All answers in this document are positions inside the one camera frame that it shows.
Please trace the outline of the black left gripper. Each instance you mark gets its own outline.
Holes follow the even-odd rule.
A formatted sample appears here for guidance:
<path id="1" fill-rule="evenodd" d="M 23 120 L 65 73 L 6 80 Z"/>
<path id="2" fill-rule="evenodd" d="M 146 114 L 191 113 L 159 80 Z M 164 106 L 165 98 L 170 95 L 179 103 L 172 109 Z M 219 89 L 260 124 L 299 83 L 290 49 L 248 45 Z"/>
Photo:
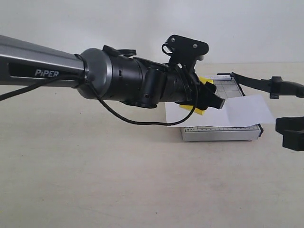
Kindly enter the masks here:
<path id="1" fill-rule="evenodd" d="M 199 85 L 198 80 L 189 74 L 184 67 L 171 66 L 166 72 L 167 81 L 163 91 L 164 102 L 174 102 L 180 105 L 194 105 L 196 94 L 195 88 Z M 200 82 L 199 91 L 202 89 L 202 100 L 199 103 L 201 110 L 208 107 L 222 109 L 225 99 L 215 94 L 217 87 L 213 84 Z"/>

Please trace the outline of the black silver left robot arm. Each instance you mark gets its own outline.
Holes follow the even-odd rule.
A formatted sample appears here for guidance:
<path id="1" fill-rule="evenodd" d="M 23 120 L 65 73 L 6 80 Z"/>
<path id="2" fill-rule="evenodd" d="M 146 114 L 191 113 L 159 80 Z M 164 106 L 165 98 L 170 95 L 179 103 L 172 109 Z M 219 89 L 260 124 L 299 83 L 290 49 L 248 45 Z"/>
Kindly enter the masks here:
<path id="1" fill-rule="evenodd" d="M 165 64 L 140 58 L 134 49 L 103 46 L 69 54 L 1 36 L 0 83 L 29 86 L 52 79 L 51 86 L 75 88 L 86 99 L 149 109 L 166 102 L 200 110 L 223 107 L 216 86 L 201 82 L 195 72 L 196 62 L 209 51 L 207 43 L 171 35 L 162 51 L 170 57 Z"/>

